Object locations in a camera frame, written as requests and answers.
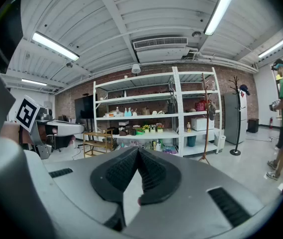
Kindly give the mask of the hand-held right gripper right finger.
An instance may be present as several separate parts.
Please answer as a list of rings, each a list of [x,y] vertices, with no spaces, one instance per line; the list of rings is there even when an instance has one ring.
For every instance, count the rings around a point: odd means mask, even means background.
[[[182,175],[171,162],[145,149],[138,149],[137,161],[143,190],[138,200],[140,205],[162,203],[179,188]]]

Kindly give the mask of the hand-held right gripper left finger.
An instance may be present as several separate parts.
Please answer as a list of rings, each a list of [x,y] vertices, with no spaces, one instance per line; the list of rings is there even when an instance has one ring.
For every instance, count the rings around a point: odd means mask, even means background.
[[[91,173],[90,182],[96,193],[105,201],[123,202],[123,193],[127,189],[138,168],[138,148],[121,152],[98,165]]]

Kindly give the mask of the person's left forearm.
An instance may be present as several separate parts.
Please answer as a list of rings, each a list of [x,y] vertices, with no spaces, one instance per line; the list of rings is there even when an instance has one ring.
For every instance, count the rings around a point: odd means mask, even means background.
[[[22,145],[22,127],[17,123],[5,121],[1,128],[0,136]]]

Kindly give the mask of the heap of purple teal bags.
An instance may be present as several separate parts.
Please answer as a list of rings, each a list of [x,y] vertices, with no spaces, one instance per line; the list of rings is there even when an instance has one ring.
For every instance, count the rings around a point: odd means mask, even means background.
[[[164,146],[162,149],[162,152],[172,154],[172,155],[178,154],[178,150],[176,149],[175,146]]]

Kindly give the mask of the fluorescent ceiling light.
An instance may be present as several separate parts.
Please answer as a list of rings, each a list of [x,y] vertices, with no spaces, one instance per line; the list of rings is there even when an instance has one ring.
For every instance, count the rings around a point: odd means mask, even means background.
[[[204,34],[207,36],[212,36],[221,22],[224,14],[226,13],[232,0],[218,0],[217,4],[213,10],[213,13],[208,21],[206,28],[204,29]]]
[[[22,82],[25,82],[25,83],[40,85],[40,86],[47,86],[46,83],[37,82],[37,81],[32,81],[32,80],[28,80],[28,79],[21,79],[21,81],[22,81]]]
[[[263,58],[265,56],[267,56],[268,54],[272,53],[273,51],[277,50],[279,47],[281,47],[283,45],[283,40],[281,40],[280,42],[278,42],[277,44],[275,44],[274,46],[272,46],[271,48],[267,49],[266,51],[262,52],[261,54],[259,54],[259,58]]]
[[[80,58],[78,54],[72,52],[71,50],[65,48],[64,46],[60,45],[51,38],[48,38],[39,32],[35,32],[33,34],[32,40],[64,55],[65,57],[73,61],[77,61]]]

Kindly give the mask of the wooden shelf cart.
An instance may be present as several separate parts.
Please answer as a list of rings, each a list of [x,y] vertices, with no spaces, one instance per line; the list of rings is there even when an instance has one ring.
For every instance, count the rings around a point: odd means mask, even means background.
[[[113,151],[112,130],[103,132],[83,133],[83,154],[84,158],[106,154]]]

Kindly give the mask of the black television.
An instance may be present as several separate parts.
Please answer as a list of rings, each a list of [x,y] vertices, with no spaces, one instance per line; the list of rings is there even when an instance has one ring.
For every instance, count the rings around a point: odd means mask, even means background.
[[[94,99],[93,95],[75,99],[75,115],[77,119],[94,118]]]

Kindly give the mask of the white metal shelving unit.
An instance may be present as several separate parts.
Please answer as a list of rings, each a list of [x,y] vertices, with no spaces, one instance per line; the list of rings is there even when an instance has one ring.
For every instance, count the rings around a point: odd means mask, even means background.
[[[202,73],[207,84],[208,100],[215,102],[216,115],[214,129],[209,130],[208,139],[221,135],[222,107],[221,94],[215,70],[179,71],[173,67],[169,72],[123,78],[106,83],[94,83],[94,122],[114,122],[118,127],[116,138],[119,145],[125,140],[147,143],[161,140],[159,148],[175,146],[179,156],[190,156],[204,152],[206,131],[191,129],[187,123],[192,118],[206,118],[206,111],[197,112],[195,103],[205,100]],[[168,102],[175,105],[175,113],[168,114]],[[150,115],[142,115],[141,109],[150,109]],[[125,108],[131,108],[132,116],[125,117]],[[144,125],[162,123],[162,133],[136,135],[136,129]],[[187,137],[196,135],[194,147],[187,146]],[[218,151],[218,147],[208,141],[207,152]]]

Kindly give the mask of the brown wooden coat rack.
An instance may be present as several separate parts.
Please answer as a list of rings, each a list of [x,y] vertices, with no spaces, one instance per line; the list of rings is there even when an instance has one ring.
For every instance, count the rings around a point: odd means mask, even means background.
[[[207,84],[205,81],[205,76],[202,73],[202,82],[203,82],[203,89],[205,92],[205,100],[206,100],[206,118],[207,120],[209,119],[209,115],[208,115],[208,107],[209,107],[209,103],[210,101],[208,100],[208,94],[207,94]],[[205,161],[208,165],[210,165],[209,161],[207,160],[206,157],[206,153],[207,153],[207,144],[208,144],[208,134],[209,134],[209,129],[208,126],[206,127],[206,137],[205,137],[205,144],[204,144],[204,152],[203,152],[203,156],[199,159],[199,161]]]

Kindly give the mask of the white trash bin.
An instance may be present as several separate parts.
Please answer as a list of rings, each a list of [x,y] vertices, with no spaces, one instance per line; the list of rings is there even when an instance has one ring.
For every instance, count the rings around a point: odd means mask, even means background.
[[[214,145],[218,147],[218,152],[222,152],[225,146],[226,136],[214,135]]]

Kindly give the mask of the black metal coat rack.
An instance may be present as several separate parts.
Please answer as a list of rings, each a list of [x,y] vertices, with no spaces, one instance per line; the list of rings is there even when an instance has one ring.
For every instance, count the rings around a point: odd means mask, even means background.
[[[233,90],[233,92],[231,93],[236,93],[237,94],[237,99],[238,99],[238,109],[239,109],[239,120],[241,118],[241,112],[240,112],[240,108],[241,108],[241,104],[240,104],[240,97],[239,97],[239,91],[240,88],[238,86],[238,77],[234,76],[233,80],[229,80],[230,82],[232,82],[234,84],[234,87],[231,87],[231,89]],[[238,156],[241,154],[240,150],[238,149],[238,144],[239,144],[239,134],[240,133],[240,125],[238,127],[238,135],[237,135],[237,142],[235,144],[235,148],[230,150],[230,154]]]

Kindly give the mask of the red dotted bag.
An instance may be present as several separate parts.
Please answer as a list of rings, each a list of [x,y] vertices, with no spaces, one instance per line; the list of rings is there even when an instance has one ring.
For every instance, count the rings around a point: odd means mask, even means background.
[[[201,100],[199,102],[196,102],[194,108],[197,112],[205,111],[206,110],[206,100]]]

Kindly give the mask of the grey hanging hat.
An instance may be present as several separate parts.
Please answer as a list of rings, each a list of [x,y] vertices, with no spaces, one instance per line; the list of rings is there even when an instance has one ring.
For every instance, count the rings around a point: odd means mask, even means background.
[[[209,103],[208,115],[209,115],[209,119],[211,121],[215,120],[215,115],[216,115],[216,105],[215,105],[215,102],[210,102]]]

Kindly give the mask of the grey refrigerator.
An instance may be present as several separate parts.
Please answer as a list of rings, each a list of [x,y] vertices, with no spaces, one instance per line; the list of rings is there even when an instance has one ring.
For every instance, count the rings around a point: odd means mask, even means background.
[[[240,97],[240,112],[241,118],[239,119],[238,99],[236,93],[227,93],[224,95],[225,104],[225,129],[224,135],[226,141],[232,144],[236,144],[238,127],[240,125],[239,143],[244,142],[246,139],[247,130],[247,100],[246,93],[239,91]]]

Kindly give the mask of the white ceiling air conditioner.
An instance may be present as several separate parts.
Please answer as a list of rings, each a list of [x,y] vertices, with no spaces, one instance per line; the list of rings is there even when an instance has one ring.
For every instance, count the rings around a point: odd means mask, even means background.
[[[133,42],[139,62],[161,62],[181,60],[190,48],[186,37],[157,37]]]

